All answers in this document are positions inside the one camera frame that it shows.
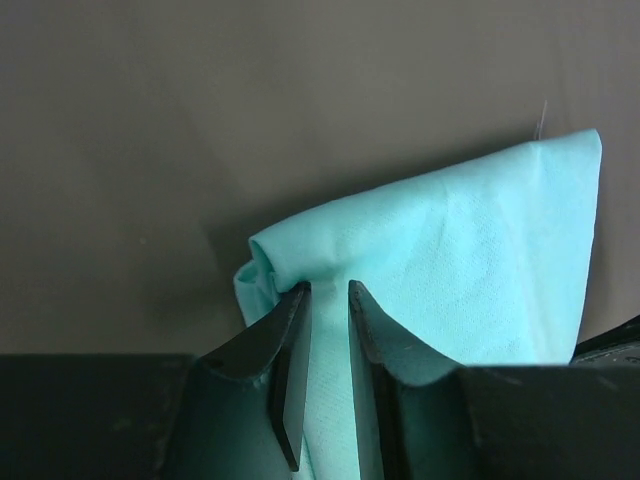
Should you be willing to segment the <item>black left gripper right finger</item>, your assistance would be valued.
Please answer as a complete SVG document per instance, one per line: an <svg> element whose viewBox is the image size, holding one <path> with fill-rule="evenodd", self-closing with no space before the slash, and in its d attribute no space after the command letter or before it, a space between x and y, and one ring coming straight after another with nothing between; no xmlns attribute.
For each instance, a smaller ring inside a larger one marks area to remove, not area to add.
<svg viewBox="0 0 640 480"><path fill-rule="evenodd" d="M635 479L639 366L464 366L349 285L364 479Z"/></svg>

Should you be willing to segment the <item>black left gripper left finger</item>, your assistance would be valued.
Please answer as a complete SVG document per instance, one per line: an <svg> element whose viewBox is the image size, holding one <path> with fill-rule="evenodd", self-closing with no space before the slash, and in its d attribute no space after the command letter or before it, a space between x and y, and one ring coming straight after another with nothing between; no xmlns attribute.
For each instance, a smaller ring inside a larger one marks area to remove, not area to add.
<svg viewBox="0 0 640 480"><path fill-rule="evenodd" d="M5 479L290 479L300 469L311 287L204 356L1 359Z"/></svg>

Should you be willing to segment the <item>teal t shirt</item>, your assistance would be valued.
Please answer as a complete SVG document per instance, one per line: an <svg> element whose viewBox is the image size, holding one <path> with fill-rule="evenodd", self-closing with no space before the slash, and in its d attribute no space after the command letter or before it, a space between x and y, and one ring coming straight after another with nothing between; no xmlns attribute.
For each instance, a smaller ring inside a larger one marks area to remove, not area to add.
<svg viewBox="0 0 640 480"><path fill-rule="evenodd" d="M247 324L312 287L299 477L356 479L348 284L463 364L568 362L590 267L597 131L524 143L307 210L250 237L234 276Z"/></svg>

